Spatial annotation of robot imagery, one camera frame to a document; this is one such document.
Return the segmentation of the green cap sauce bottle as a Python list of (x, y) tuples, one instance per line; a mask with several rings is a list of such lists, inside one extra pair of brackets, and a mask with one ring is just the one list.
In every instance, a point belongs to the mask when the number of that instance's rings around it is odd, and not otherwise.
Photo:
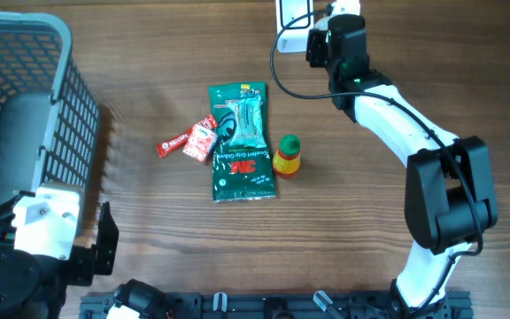
[(301, 142), (295, 135), (286, 135), (273, 157), (273, 170), (282, 178), (291, 178), (301, 166)]

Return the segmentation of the red packet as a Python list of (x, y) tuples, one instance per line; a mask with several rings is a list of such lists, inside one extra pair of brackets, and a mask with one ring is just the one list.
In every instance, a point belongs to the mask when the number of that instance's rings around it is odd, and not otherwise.
[(183, 153), (205, 163), (218, 138), (212, 129), (196, 124), (192, 127), (188, 141), (183, 147)]

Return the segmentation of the red stick sachet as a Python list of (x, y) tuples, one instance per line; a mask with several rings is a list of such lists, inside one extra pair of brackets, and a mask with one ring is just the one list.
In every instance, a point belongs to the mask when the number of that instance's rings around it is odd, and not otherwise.
[(188, 128), (186, 131), (181, 133), (178, 136), (172, 137), (171, 139), (166, 140), (165, 142), (158, 143), (157, 154), (160, 158), (164, 158), (168, 154), (175, 152), (176, 150), (183, 147), (189, 139), (190, 134), (192, 133), (193, 128), (196, 126), (202, 126), (208, 129), (215, 129), (219, 126), (218, 122), (214, 118), (212, 114), (209, 114), (205, 118), (203, 118), (198, 123), (194, 124), (192, 127)]

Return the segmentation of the green 3M gloves packet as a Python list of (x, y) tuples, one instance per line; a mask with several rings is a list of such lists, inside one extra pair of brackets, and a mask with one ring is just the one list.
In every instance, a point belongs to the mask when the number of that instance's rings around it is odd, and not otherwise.
[[(234, 82), (209, 88), (211, 112), (219, 126), (212, 154), (212, 199), (215, 202), (253, 200), (276, 196), (272, 154), (267, 139), (267, 85), (264, 82)], [(228, 144), (236, 120), (227, 102), (261, 96), (264, 148)]]

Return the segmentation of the teal white sachet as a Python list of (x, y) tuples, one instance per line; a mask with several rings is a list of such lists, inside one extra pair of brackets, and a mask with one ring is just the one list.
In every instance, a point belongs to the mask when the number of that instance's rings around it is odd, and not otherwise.
[(227, 102), (236, 120), (236, 130), (228, 144), (236, 147), (264, 148), (261, 96), (248, 97)]

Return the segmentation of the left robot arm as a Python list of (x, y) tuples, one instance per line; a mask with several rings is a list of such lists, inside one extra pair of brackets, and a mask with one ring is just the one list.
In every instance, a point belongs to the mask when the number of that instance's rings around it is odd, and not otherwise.
[(71, 286), (113, 272), (120, 231), (103, 203), (97, 240), (75, 245), (78, 192), (20, 192), (0, 205), (0, 318), (57, 318)]

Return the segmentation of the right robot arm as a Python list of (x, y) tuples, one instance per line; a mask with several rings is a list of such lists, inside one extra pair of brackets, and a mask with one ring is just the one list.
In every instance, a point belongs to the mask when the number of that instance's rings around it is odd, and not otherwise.
[(331, 13), (317, 23), (306, 59), (326, 69), (334, 106), (378, 136), (406, 168), (404, 215), (413, 246), (392, 283), (390, 313), (418, 318), (451, 310), (444, 288), (456, 263), (481, 253), (483, 233), (498, 221), (487, 145), (438, 127), (370, 67), (359, 14)]

